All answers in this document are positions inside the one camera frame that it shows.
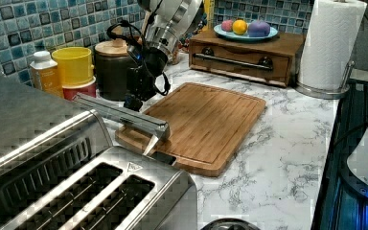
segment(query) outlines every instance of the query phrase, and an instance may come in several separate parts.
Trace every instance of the paper towel roll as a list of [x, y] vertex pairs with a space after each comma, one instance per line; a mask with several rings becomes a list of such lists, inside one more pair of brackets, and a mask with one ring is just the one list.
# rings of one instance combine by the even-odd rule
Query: paper towel roll
[[356, 0], [315, 1], [301, 56], [299, 82], [322, 90], [339, 88], [366, 6]]

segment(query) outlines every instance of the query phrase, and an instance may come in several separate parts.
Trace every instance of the plate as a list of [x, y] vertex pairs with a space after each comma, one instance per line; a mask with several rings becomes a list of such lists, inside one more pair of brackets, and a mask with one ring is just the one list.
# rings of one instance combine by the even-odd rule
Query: plate
[[222, 35], [228, 39], [233, 39], [233, 40], [240, 40], [240, 41], [258, 41], [258, 40], [263, 40], [263, 39], [268, 39], [268, 38], [272, 38], [273, 36], [275, 36], [277, 33], [279, 33], [276, 29], [270, 27], [270, 33], [268, 34], [268, 36], [261, 36], [261, 37], [249, 37], [249, 35], [246, 33], [244, 33], [244, 35], [237, 35], [233, 32], [226, 32], [222, 30], [222, 27], [219, 25], [214, 27], [214, 31], [218, 34], [218, 35]]

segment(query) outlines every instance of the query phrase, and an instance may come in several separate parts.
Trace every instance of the apple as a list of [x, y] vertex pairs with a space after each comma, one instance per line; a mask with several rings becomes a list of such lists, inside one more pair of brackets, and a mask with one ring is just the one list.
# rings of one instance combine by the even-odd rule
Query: apple
[[234, 24], [234, 22], [232, 20], [225, 20], [222, 22], [222, 24], [220, 25], [222, 27], [223, 31], [226, 32], [232, 32], [232, 25]]
[[250, 37], [263, 37], [270, 34], [270, 25], [262, 20], [254, 20], [247, 27], [247, 34]]

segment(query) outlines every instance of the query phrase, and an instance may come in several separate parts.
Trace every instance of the wooden cutting board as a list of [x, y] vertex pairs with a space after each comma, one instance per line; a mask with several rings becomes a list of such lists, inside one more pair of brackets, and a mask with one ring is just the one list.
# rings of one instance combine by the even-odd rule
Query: wooden cutting board
[[[218, 176], [264, 109], [259, 98], [184, 83], [144, 113], [170, 125], [170, 138], [153, 152], [175, 156], [176, 167], [189, 173]], [[123, 126], [116, 139], [127, 149], [143, 152], [150, 136]]]

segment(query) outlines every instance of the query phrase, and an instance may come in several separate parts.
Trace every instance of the paper towel holder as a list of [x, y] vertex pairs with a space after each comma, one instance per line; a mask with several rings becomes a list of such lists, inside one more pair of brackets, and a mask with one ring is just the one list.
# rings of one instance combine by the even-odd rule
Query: paper towel holder
[[339, 88], [334, 90], [325, 90], [325, 89], [317, 89], [310, 86], [307, 86], [298, 80], [295, 81], [294, 88], [297, 92], [300, 92], [304, 95], [319, 98], [319, 99], [327, 99], [327, 100], [337, 100], [342, 99], [346, 96], [346, 93], [349, 91], [349, 84], [347, 84], [349, 77], [351, 77], [352, 69], [355, 66], [354, 61], [348, 61], [345, 67], [345, 71], [343, 73], [342, 82], [339, 85]]

